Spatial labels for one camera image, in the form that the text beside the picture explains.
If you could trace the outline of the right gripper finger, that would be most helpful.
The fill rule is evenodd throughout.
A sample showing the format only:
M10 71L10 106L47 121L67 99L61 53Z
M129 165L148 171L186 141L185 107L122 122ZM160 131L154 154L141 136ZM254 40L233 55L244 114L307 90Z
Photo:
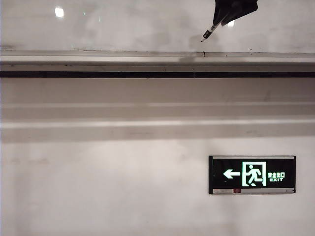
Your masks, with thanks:
M213 17L213 25L218 25L227 14L227 1L215 0L215 11Z
M251 14L258 9L256 0L233 0L227 16L222 20L221 25L225 26L231 21Z

